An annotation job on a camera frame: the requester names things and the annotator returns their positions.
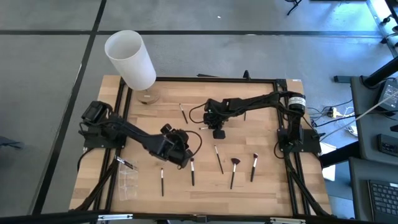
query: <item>clear plastic cup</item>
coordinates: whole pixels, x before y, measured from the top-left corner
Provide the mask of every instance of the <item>clear plastic cup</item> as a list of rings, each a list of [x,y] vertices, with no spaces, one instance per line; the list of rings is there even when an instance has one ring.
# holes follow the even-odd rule
[[[119,165],[118,183],[120,201],[132,200],[137,197],[139,169],[136,161],[127,162],[131,163],[134,169],[130,169],[123,164]]]

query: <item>black stand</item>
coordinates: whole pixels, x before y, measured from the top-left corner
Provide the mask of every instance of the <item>black stand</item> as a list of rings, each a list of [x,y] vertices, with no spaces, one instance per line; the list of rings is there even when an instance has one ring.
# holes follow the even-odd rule
[[[292,147],[287,141],[287,129],[278,129],[277,136],[279,141],[279,148],[283,152],[321,152],[321,146],[319,145],[319,139],[314,138],[318,133],[312,129],[303,129],[303,142],[304,146]]]
[[[335,165],[340,162],[347,161],[350,157],[360,158],[361,155],[359,153],[359,142],[353,142],[344,147],[336,149],[333,152],[329,152],[319,157],[321,162],[322,169],[329,167],[331,165]]]
[[[369,78],[364,81],[367,86],[375,86],[383,79],[389,77],[390,75],[398,72],[398,57],[392,59],[385,66],[381,67],[379,70],[375,71]],[[337,75],[333,77],[333,80],[337,83],[350,83],[351,76]]]
[[[111,165],[109,165],[109,168],[104,173],[104,176],[102,176],[99,179],[98,184],[94,187],[93,191],[91,191],[89,196],[75,210],[87,211],[89,209],[90,205],[94,202],[94,199],[98,196],[98,194],[100,192],[102,192],[102,189],[103,189],[105,183],[108,181],[108,179],[111,177],[111,175],[117,171],[118,165],[119,165],[119,162],[116,159],[113,159]]]
[[[11,139],[8,139],[6,137],[2,137],[0,136],[0,147],[1,146],[9,146],[9,147],[13,147],[16,149],[22,149],[23,148],[23,143],[21,142],[17,142]]]
[[[365,81],[366,86],[375,86],[383,79],[388,78],[390,75],[398,72],[398,57],[392,59],[385,66],[381,67],[379,70],[375,71],[371,76],[369,76]]]

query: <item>wooden board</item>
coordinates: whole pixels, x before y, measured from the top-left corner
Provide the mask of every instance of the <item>wooden board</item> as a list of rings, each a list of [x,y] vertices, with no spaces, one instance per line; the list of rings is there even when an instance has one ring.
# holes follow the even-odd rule
[[[105,76],[99,100],[113,105],[119,77]],[[302,83],[288,80],[288,89],[303,92]],[[132,213],[180,213],[212,215],[280,215],[291,216],[289,188],[283,160],[274,156],[277,142],[277,113],[274,108],[248,111],[243,116],[231,118],[225,123],[226,139],[213,139],[211,130],[201,130],[203,124],[188,124],[181,114],[179,103],[188,115],[194,106],[208,98],[249,98],[273,91],[272,85],[260,83],[205,83],[205,82],[156,82],[160,99],[152,105],[142,105],[133,97],[129,108],[129,122],[150,134],[159,133],[169,123],[173,128],[193,130],[203,138],[203,145],[195,156],[195,186],[191,185],[191,171],[187,166],[178,170],[175,164],[160,161],[149,155],[141,144],[128,139],[121,157],[136,161],[139,167],[137,196],[133,200],[119,199],[118,183],[112,202],[113,212]],[[192,113],[192,119],[201,121],[203,108]],[[199,140],[190,134],[190,149],[195,151]],[[217,145],[224,174],[221,174],[214,145]],[[250,182],[253,153],[259,154],[254,182]],[[330,212],[325,181],[319,162],[312,154],[301,153],[305,182],[315,199]],[[238,157],[234,187],[231,181],[231,158]],[[79,206],[98,180],[103,150],[95,149],[81,162],[70,208]],[[165,196],[161,196],[160,168],[164,168]],[[299,211],[302,211],[300,193],[296,188]]]

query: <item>black cable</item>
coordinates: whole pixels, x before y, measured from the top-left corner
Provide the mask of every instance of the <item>black cable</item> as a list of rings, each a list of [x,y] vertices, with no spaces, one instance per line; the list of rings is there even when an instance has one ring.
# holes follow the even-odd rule
[[[192,109],[190,109],[190,111],[189,111],[189,119],[192,121],[192,122],[194,122],[195,124],[200,124],[200,123],[203,123],[204,121],[194,121],[194,120],[192,120],[192,118],[191,118],[191,112],[193,111],[193,110],[195,110],[195,109],[198,109],[199,107],[202,107],[202,106],[204,106],[206,103],[204,103],[204,104],[202,104],[202,105],[199,105],[199,106],[196,106],[196,107],[194,107],[194,108],[192,108]]]
[[[77,172],[79,172],[81,160],[82,160],[83,157],[84,157],[87,153],[89,153],[91,150],[93,150],[93,148],[88,148],[87,151],[85,151],[85,152],[80,156],[79,161],[77,162]]]
[[[385,79],[383,79],[383,80],[390,80],[390,79],[392,79],[393,81],[397,81],[397,78],[393,78],[393,77],[390,77],[390,78],[385,78]]]
[[[347,102],[345,102],[345,103],[340,103],[340,104],[338,104],[338,105],[334,105],[334,106],[326,106],[326,107],[324,107],[321,111],[318,111],[317,109],[315,109],[315,108],[312,108],[312,107],[308,107],[308,109],[313,109],[313,110],[316,110],[317,112],[319,112],[320,114],[323,114],[323,111],[326,109],[326,108],[331,108],[331,107],[337,107],[337,106],[341,106],[341,105],[344,105],[344,104],[347,104],[347,103],[349,103],[349,102],[351,102],[352,101],[352,99],[351,100],[349,100],[349,101],[347,101]]]
[[[375,111],[375,112],[369,112],[368,114],[389,113],[389,112],[397,112],[397,111],[398,110],[393,110],[393,111]],[[326,124],[330,124],[330,123],[335,122],[335,121],[339,121],[339,120],[347,119],[347,118],[353,118],[355,116],[361,116],[361,115],[362,114],[355,114],[355,115],[347,116],[347,117],[344,117],[344,118],[333,119],[333,120],[328,121],[326,123],[323,123],[323,124],[320,124],[320,125],[316,125],[315,127],[317,128],[317,127],[320,127],[320,126],[323,126],[323,125],[326,125]]]
[[[313,126],[307,121],[307,119],[305,119],[304,116],[303,116],[303,119],[304,119],[304,121],[306,122],[306,124],[309,125],[310,128],[311,128],[312,130],[314,130],[314,131],[317,133],[317,130],[315,130],[315,129],[313,128]]]
[[[316,110],[317,112],[319,112],[320,114],[322,114],[322,112],[318,111],[318,109],[316,109],[316,108],[307,108],[307,109],[313,109],[313,110]]]
[[[312,114],[308,114],[308,115],[310,115],[310,116],[323,116],[323,115],[325,115],[324,113],[312,113]]]
[[[195,155],[198,153],[199,149],[201,148],[201,145],[202,145],[203,140],[202,140],[201,136],[200,136],[198,133],[194,132],[194,131],[185,131],[185,132],[186,132],[186,133],[193,133],[193,134],[196,134],[196,135],[199,137],[199,140],[200,140],[198,149],[197,149],[197,150],[192,154],[192,156],[191,156],[191,157],[193,157],[193,156],[195,156]]]
[[[310,118],[312,119],[313,122],[316,122],[316,121],[318,121],[319,119],[321,119],[324,116],[326,116],[326,115],[322,115],[322,116],[319,116],[319,117],[316,117],[316,118],[313,118],[313,117],[310,117]]]
[[[275,146],[274,146],[274,155],[275,155],[275,157],[278,158],[278,159],[284,159],[284,157],[279,157],[279,156],[276,154],[276,147],[277,147],[277,145],[278,145],[279,143],[280,143],[280,141],[277,141],[276,144],[275,144]]]
[[[393,121],[398,121],[397,119],[390,118],[390,117],[389,117],[389,116],[387,116],[386,114],[384,114],[384,116],[385,116],[386,118],[388,118],[388,119],[391,119],[391,120],[393,120]]]
[[[272,93],[270,93],[270,94],[268,94],[268,95],[263,95],[263,96],[270,97],[270,96],[275,95],[275,94],[283,94],[283,93],[284,93],[284,91],[282,91],[282,92],[272,92]],[[252,102],[249,102],[249,103],[246,104],[246,105],[242,105],[241,107],[236,108],[236,109],[234,110],[234,112],[232,112],[232,113],[220,113],[214,106],[212,106],[211,108],[212,108],[217,114],[219,114],[219,115],[222,115],[222,116],[235,116],[237,113],[240,113],[242,110],[245,110],[245,111],[246,111],[246,108],[247,108],[248,106],[251,106],[251,105],[253,105],[253,104],[257,103],[257,102],[261,102],[261,101],[263,101],[263,100],[264,100],[263,98],[260,98],[260,99],[258,99],[258,100],[254,100],[254,101],[252,101]],[[283,114],[286,114],[286,113],[293,113],[293,114],[301,115],[298,111],[294,111],[294,110],[290,110],[290,109],[286,108],[281,102],[278,102],[278,103],[268,103],[268,104],[264,104],[263,106],[264,106],[265,108],[267,108],[267,107],[273,107],[273,108],[279,110],[279,111],[280,111],[281,113],[283,113]]]

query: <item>black metal frame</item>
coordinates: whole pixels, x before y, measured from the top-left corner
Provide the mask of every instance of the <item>black metal frame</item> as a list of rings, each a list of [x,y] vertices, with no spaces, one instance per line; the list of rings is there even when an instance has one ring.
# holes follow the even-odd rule
[[[286,80],[276,80],[276,79],[256,79],[256,78],[217,78],[217,77],[157,77],[156,78],[157,82],[222,82],[222,83],[264,83],[264,84],[271,84],[274,88],[274,91],[277,91],[279,87],[282,88],[282,90],[287,90],[286,86]],[[131,89],[129,88],[127,92],[127,97],[126,97],[126,104],[124,106],[125,110],[123,113],[123,116],[126,117],[128,113],[128,108],[129,108],[129,102],[131,99]],[[278,114],[278,122],[279,122],[279,128],[283,128],[283,118],[282,118],[282,113],[277,112]],[[116,155],[120,156],[121,149],[116,149]],[[302,165],[301,165],[301,160],[300,160],[300,154],[295,152],[294,153],[295,157],[295,163],[297,167],[297,173],[299,177],[301,178],[301,181],[304,183],[304,178],[303,178],[303,170],[302,170]],[[104,156],[104,161],[102,165],[102,169],[106,169],[108,166],[108,161],[109,161],[109,155],[108,158],[106,159],[106,154]],[[287,171],[287,178],[288,178],[288,185],[289,185],[289,194],[290,194],[290,201],[291,201],[291,206],[292,206],[292,213],[293,215],[297,215],[298,213],[298,208],[297,208],[297,199],[295,197],[295,189],[294,189],[294,181],[292,179],[292,176],[288,172],[288,168],[286,165],[286,171]],[[109,182],[109,189],[108,189],[108,195],[106,198],[106,205],[105,205],[105,210],[109,210],[111,208],[111,202],[113,198],[113,192],[114,192],[114,185],[116,183],[116,174],[113,175],[110,179]],[[305,199],[304,195],[302,194],[302,199],[303,199],[303,207],[304,207],[304,212],[306,215],[310,214],[310,209],[309,209],[309,204],[307,200]],[[134,217],[140,217],[140,218],[148,218],[148,219],[154,219],[154,220],[160,220],[160,219],[176,219],[176,220],[185,220],[186,218],[189,217],[189,220],[192,220],[193,218],[196,221],[201,220],[201,216],[193,216],[193,215],[165,215],[165,214],[134,214]],[[224,215],[209,215],[205,216],[204,219],[209,220],[211,217],[212,220],[223,220],[223,221],[238,221],[241,218],[241,221],[259,221],[264,219],[269,218],[269,217],[246,217],[246,216],[241,216],[241,217],[236,217],[236,216],[224,216]]]
[[[116,113],[119,113],[119,110],[120,110],[120,104],[121,104],[124,86],[125,86],[125,82],[121,78],[120,82],[119,82],[118,95],[116,96],[116,102],[115,102],[115,106],[114,106],[114,111]],[[104,176],[106,169],[108,168],[110,154],[111,154],[111,149],[109,149],[109,148],[105,149],[104,159],[102,161],[101,172],[99,173],[99,178],[102,178]],[[100,201],[101,201],[100,196],[95,198],[93,210],[100,209]]]
[[[286,85],[286,80],[271,80],[271,79],[251,79],[249,75],[247,75],[246,78],[213,78],[213,77],[203,77],[203,78],[179,78],[179,77],[159,77],[157,78],[158,82],[227,82],[227,83],[265,83],[265,84],[271,84],[273,86],[274,91],[279,90],[281,88],[282,90],[287,90],[287,85]],[[118,97],[116,98],[116,107],[119,107],[121,103],[121,95],[124,89],[124,83],[121,81],[121,84],[119,85],[119,90],[118,90]],[[124,111],[123,111],[123,117],[124,119],[127,119],[127,114],[130,108],[130,101],[131,101],[131,95],[132,95],[132,90],[128,88],[127,95],[126,95],[126,102],[124,105]],[[279,128],[284,128],[284,119],[282,116],[282,113],[277,111],[278,114],[278,122],[279,122]],[[120,155],[121,148],[116,149],[116,155]],[[302,166],[301,166],[301,161],[300,161],[300,155],[299,153],[294,154],[295,157],[295,163],[297,167],[297,173],[299,179],[301,179],[302,184],[304,182],[303,179],[303,172],[302,172]],[[108,160],[104,159],[103,161],[103,167],[106,167],[106,164],[108,163]],[[196,221],[196,222],[208,222],[208,221],[241,221],[241,222],[276,222],[277,219],[280,218],[293,218],[293,219],[301,219],[301,220],[306,220],[307,223],[318,223],[322,221],[322,223],[364,223],[362,221],[357,221],[357,220],[340,220],[334,217],[317,217],[310,215],[310,210],[308,206],[308,202],[303,196],[302,193],[302,198],[303,198],[303,207],[304,207],[304,212],[305,214],[299,214],[298,209],[297,209],[297,201],[295,198],[295,190],[294,190],[294,183],[292,180],[293,175],[289,174],[289,169],[286,165],[286,171],[287,171],[287,178],[288,178],[288,184],[289,184],[289,193],[290,193],[290,201],[292,202],[292,213],[293,215],[291,217],[270,217],[270,216],[235,216],[235,215],[182,215],[182,214],[157,214],[157,213],[128,213],[130,217],[134,217],[134,219],[151,219],[151,220],[191,220],[191,221]],[[45,214],[45,215],[32,215],[32,216],[24,216],[24,217],[8,217],[5,218],[4,220],[9,220],[9,223],[15,223],[16,221],[23,221],[23,222],[18,222],[18,223],[35,223],[32,221],[36,221],[36,223],[53,223],[54,220],[61,219],[62,221],[67,220],[70,223],[80,223],[82,220],[85,222],[92,222],[94,223],[95,220],[98,219],[99,216],[96,217],[96,215],[112,215],[112,214],[122,214],[122,213],[111,213],[110,208],[111,208],[111,201],[112,201],[112,196],[113,196],[113,191],[114,191],[114,185],[116,182],[116,174],[117,170],[114,171],[113,176],[110,180],[109,183],[109,189],[108,189],[108,195],[106,198],[106,208],[105,210],[93,210],[93,211],[70,211],[70,212],[65,212],[65,213],[54,213],[54,214]]]

